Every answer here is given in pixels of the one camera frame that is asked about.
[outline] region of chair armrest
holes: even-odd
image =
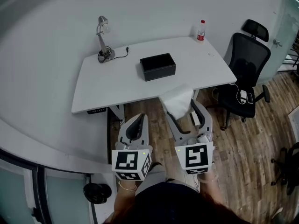
[[[267,103],[270,103],[270,93],[269,93],[268,87],[265,86],[264,84],[263,84],[263,93],[264,93],[265,101]]]
[[[265,97],[265,101],[267,103],[270,103],[270,93],[268,87],[265,86],[264,84],[263,84],[263,92],[256,97],[255,102],[259,101],[263,97]]]

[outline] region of person's hand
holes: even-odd
[[[210,169],[208,172],[206,173],[203,173],[203,174],[197,174],[197,179],[198,181],[200,182],[201,180],[204,180],[204,181],[213,181],[215,178],[215,174],[213,172],[212,169]]]
[[[121,213],[135,201],[135,181],[121,180],[119,184],[114,202],[114,215]]]

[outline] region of white towel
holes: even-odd
[[[164,109],[176,120],[188,113],[192,97],[193,89],[187,84],[180,85],[159,96]]]

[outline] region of shoe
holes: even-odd
[[[272,218],[271,219],[273,219],[278,213],[280,213],[280,212],[282,212],[282,210],[283,210],[284,208],[279,208],[275,213],[274,213],[274,215],[272,216]]]

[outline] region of bracelet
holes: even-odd
[[[129,191],[129,192],[134,192],[134,191],[136,191],[136,189],[137,189],[137,186],[135,185],[135,188],[134,189],[126,189],[126,188],[124,188],[122,185],[121,185],[121,181],[118,181],[118,184],[120,185],[120,187],[122,187],[123,189],[125,189],[126,191]]]
[[[209,182],[214,182],[215,180],[217,180],[218,179],[218,175],[216,175],[212,180],[203,180],[203,179],[200,179],[198,176],[197,176],[197,179],[201,183],[209,183]]]

